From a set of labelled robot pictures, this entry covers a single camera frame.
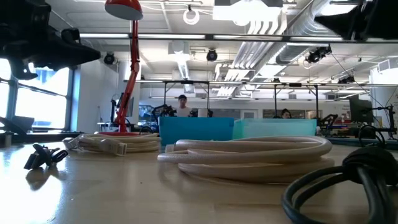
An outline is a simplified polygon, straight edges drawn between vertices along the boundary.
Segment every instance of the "lamp shade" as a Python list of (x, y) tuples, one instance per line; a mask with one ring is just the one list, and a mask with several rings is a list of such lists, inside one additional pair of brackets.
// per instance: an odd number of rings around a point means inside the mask
[(105, 11), (114, 17), (130, 21), (138, 21), (143, 17), (138, 0), (106, 0)]

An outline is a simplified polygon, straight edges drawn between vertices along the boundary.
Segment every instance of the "wooden table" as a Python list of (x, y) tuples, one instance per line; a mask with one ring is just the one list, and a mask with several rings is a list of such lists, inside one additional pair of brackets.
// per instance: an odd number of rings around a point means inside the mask
[[(352, 150), (334, 146), (327, 156), (340, 164)], [(291, 223), (280, 206), (285, 185), (201, 180), (158, 164), (155, 153), (71, 152), (57, 169), (24, 170), (32, 152), (0, 149), (0, 223)], [(366, 223), (368, 203), (361, 185), (345, 182), (302, 210), (328, 223)]]

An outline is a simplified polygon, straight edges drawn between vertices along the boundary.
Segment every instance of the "blue plastic bin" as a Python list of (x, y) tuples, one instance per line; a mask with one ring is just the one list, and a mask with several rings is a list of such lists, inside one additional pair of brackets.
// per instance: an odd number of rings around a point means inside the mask
[(179, 118), (160, 117), (159, 131), (162, 146), (178, 140), (232, 140), (233, 118)]
[(240, 119), (235, 121), (233, 139), (265, 136), (314, 136), (315, 119)]

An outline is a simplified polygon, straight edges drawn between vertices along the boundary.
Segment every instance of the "coiled white tube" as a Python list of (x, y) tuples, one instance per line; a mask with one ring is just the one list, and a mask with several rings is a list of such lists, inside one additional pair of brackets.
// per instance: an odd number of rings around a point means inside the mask
[(313, 170), (334, 166), (321, 158), (332, 144), (315, 136), (286, 136), (236, 141), (180, 140), (174, 152), (158, 155), (191, 175), (244, 182), (290, 183)]
[(139, 136), (81, 134), (75, 139), (64, 139), (63, 143), (67, 149), (79, 148), (91, 152), (108, 152), (117, 156), (132, 152), (160, 150), (160, 138), (157, 134)]

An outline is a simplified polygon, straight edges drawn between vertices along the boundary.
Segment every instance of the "door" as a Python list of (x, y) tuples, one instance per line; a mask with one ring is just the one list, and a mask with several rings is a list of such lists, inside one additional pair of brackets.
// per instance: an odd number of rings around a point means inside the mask
[(258, 118), (257, 110), (241, 110), (241, 119)]

